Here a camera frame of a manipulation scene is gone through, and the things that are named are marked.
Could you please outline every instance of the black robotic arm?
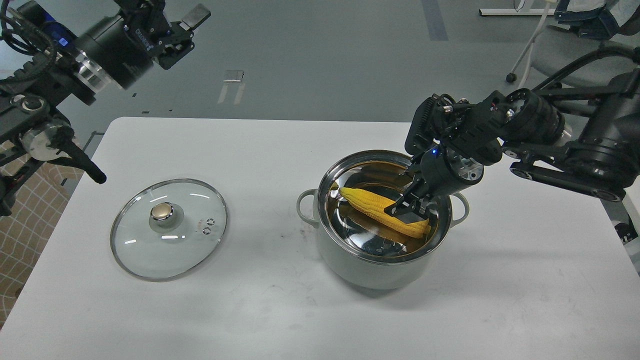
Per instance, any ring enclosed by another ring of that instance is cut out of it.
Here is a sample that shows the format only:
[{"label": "black robotic arm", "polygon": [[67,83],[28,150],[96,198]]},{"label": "black robotic arm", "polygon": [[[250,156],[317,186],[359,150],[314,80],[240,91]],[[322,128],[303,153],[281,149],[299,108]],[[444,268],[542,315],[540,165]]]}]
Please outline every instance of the black robotic arm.
[{"label": "black robotic arm", "polygon": [[0,217],[11,215],[16,191],[46,161],[85,170],[97,183],[106,181],[73,143],[74,130],[57,105],[70,95],[91,105],[94,95],[112,82],[131,86],[153,61],[169,69],[193,50],[193,30],[211,15],[198,5],[181,21],[169,22],[164,0],[115,2],[120,6],[116,15],[77,37],[35,1],[13,10],[3,0],[3,40],[33,58],[0,80],[0,143],[13,144],[0,152],[0,166],[31,156],[15,174],[0,178]]},{"label": "black robotic arm", "polygon": [[[480,182],[484,166],[502,153],[518,160],[511,172],[566,190],[621,201],[640,174],[640,69],[607,86],[561,88],[559,81],[605,56],[640,63],[640,48],[605,47],[567,65],[532,90],[495,91],[479,104],[433,95],[417,109],[405,150],[413,156],[412,183],[385,211],[403,222],[428,218],[438,196]],[[572,136],[564,114],[588,118]],[[557,170],[539,167],[542,161]]]}]

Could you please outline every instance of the pot handle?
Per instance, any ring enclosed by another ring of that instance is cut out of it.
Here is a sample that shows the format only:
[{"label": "pot handle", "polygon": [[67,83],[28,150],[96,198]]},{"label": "pot handle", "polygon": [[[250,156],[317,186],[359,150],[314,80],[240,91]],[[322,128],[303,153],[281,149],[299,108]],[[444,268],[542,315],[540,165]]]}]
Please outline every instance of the pot handle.
[{"label": "pot handle", "polygon": [[307,191],[304,191],[300,194],[300,196],[298,197],[298,201],[296,202],[296,211],[298,212],[298,216],[302,219],[302,221],[306,222],[307,224],[315,227],[316,229],[318,228],[320,222],[314,218],[308,218],[305,215],[302,214],[302,211],[300,211],[300,202],[302,201],[302,199],[304,199],[305,197],[309,196],[309,195],[313,195],[314,197],[316,196],[317,190],[316,189],[309,189]]},{"label": "pot handle", "polygon": [[465,214],[462,215],[462,217],[459,218],[459,219],[451,220],[451,225],[449,226],[450,228],[460,224],[463,221],[465,221],[467,216],[469,216],[469,211],[470,211],[469,201],[467,201],[467,198],[464,195],[462,195],[461,193],[453,193],[453,194],[451,194],[451,196],[455,196],[458,199],[460,199],[460,201],[462,201],[462,204],[465,207]]}]

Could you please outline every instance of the screw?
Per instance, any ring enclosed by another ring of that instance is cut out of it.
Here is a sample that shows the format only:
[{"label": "screw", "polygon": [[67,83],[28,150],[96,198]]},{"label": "screw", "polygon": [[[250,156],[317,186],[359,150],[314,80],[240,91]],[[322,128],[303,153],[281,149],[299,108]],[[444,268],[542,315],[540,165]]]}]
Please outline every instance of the screw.
[{"label": "screw", "polygon": [[22,94],[18,94],[14,97],[11,98],[11,103],[12,104],[16,104],[18,103],[20,100],[24,99],[26,96],[22,95]]},{"label": "screw", "polygon": [[620,197],[617,196],[616,194],[612,193],[612,192],[608,192],[607,190],[602,190],[602,189],[593,189],[591,191],[592,196],[595,196],[599,199],[602,200],[607,200],[607,201],[620,201]]},{"label": "screw", "polygon": [[513,115],[516,115],[516,112],[513,111],[512,109],[507,110],[507,122],[511,121],[511,119],[513,119]]},{"label": "screw", "polygon": [[518,154],[516,154],[515,152],[511,151],[511,150],[506,150],[504,151],[504,154],[506,156],[509,156],[510,158],[514,158],[517,159],[518,158]]},{"label": "screw", "polygon": [[531,175],[526,171],[522,171],[522,170],[519,170],[517,168],[512,168],[511,172],[514,175],[519,176],[519,177],[521,177],[523,179],[527,179],[527,180],[531,180],[532,179]]},{"label": "screw", "polygon": [[24,98],[20,100],[22,108],[28,111],[36,111],[44,105],[42,101],[37,98]]}]

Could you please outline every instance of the white stand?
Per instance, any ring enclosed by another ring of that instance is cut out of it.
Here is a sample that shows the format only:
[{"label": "white stand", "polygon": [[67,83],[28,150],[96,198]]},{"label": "white stand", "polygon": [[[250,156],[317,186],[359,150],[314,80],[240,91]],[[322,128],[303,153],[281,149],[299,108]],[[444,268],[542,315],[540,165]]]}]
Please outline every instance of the white stand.
[{"label": "white stand", "polygon": [[479,9],[480,16],[540,16],[553,15],[556,9],[532,9],[533,0],[520,0],[518,9]]}]

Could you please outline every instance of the glass lid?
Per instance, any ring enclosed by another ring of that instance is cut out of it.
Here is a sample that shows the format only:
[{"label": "glass lid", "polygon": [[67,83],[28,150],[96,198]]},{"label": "glass lid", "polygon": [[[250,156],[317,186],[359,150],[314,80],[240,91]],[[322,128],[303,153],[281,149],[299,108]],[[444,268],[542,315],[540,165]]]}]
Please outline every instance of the glass lid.
[{"label": "glass lid", "polygon": [[167,280],[211,255],[226,226],[227,205],[215,188],[194,179],[163,181],[122,208],[111,228],[111,250],[129,273]]}]

